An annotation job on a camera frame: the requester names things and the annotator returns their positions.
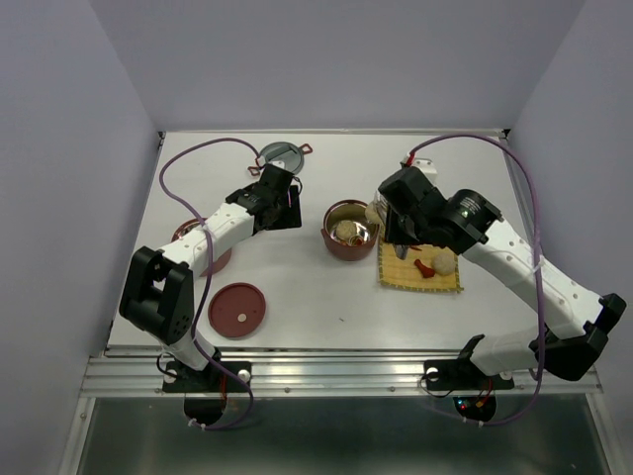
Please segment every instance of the red pot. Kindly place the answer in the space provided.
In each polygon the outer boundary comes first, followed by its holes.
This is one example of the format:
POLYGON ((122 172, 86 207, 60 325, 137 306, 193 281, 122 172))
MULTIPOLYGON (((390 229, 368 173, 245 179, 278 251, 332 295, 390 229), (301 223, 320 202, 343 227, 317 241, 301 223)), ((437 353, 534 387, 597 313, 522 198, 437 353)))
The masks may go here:
POLYGON ((332 205, 323 217, 323 228, 320 230, 325 247, 342 260, 360 260, 367 257, 376 244, 380 226, 370 223, 365 218, 367 204, 358 200, 343 200, 332 205), (356 225, 357 236, 351 242, 336 237, 336 226, 344 220, 356 225))

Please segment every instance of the glass panel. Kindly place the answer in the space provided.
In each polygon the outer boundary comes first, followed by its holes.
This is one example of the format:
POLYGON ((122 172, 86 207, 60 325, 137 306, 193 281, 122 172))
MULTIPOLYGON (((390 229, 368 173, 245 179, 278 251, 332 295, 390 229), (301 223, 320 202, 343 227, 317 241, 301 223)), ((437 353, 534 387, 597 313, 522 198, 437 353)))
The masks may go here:
MULTIPOLYGON (((497 398, 498 417, 526 397, 497 398)), ((607 473, 585 396, 542 396, 526 417, 478 429, 420 399, 258 401, 221 432, 187 427, 178 399, 97 401, 79 473, 607 473)), ((452 411, 450 399, 435 401, 452 411)))

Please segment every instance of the brown pot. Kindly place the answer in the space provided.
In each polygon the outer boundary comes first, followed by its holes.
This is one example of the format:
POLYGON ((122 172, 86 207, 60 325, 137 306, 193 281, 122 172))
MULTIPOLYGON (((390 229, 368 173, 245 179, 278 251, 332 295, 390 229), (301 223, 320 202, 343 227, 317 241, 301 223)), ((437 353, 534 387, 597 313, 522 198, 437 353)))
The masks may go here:
POLYGON ((320 233, 323 236, 327 250, 339 259, 360 260, 367 257, 374 244, 376 244, 380 227, 370 223, 365 218, 365 208, 367 208, 367 204, 362 201, 343 200, 333 204, 325 213, 323 228, 320 233), (336 237, 336 226, 343 220, 349 220, 356 224, 358 235, 351 244, 355 242, 362 243, 351 245, 336 237))
MULTIPOLYGON (((232 252, 232 249, 229 249, 227 252, 225 252, 220 257, 218 257, 216 262, 214 262, 214 271, 213 271, 214 275, 216 275, 218 272, 220 272, 222 269, 226 267, 226 265, 230 261, 231 252, 232 252)), ((205 270, 202 273, 202 276, 206 277, 208 273, 209 273, 209 269, 205 270)))

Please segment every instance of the black bracket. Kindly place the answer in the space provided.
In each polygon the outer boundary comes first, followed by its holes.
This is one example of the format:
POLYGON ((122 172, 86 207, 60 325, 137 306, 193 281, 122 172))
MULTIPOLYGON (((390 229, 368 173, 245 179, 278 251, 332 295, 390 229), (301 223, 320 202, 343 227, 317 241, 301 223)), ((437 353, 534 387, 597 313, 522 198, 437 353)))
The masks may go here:
MULTIPOLYGON (((224 361, 222 366, 233 374, 245 369, 251 374, 252 364, 250 361, 224 361)), ((180 361, 170 361, 166 370, 175 372, 175 381, 167 383, 163 380, 162 391, 164 393, 219 393, 221 391, 222 372, 209 364, 202 371, 195 371, 182 364, 180 361)), ((245 393, 246 388, 233 378, 227 378, 226 391, 228 393, 245 393)))
POLYGON ((514 388, 513 379, 487 376, 471 362, 471 356, 482 334, 473 336, 456 359, 431 359, 424 361, 424 379, 429 391, 482 391, 493 381, 495 390, 514 388))
MULTIPOLYGON (((585 334, 574 338, 558 339, 547 331, 545 336, 545 369, 567 381, 578 381, 593 366, 609 341, 608 334, 620 321, 626 302, 617 294, 600 297, 602 310, 594 324, 586 322, 585 334)), ((538 341, 530 343, 536 359, 540 359, 538 341)))
POLYGON ((268 165, 259 178, 226 197, 255 217, 253 233, 301 227, 299 187, 292 185, 291 172, 268 165))

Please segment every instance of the white wall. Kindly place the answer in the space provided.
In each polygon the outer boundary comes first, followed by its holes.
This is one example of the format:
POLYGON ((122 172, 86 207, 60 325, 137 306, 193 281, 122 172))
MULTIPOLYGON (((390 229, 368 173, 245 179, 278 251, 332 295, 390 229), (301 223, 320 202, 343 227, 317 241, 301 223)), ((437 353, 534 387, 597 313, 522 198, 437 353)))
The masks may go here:
POLYGON ((0 7, 0 472, 56 473, 156 133, 84 0, 0 7))
POLYGON ((91 0, 162 130, 510 127, 579 0, 91 0))
POLYGON ((633 466, 633 2, 588 0, 510 141, 536 181, 547 256, 629 310, 598 370, 633 466))

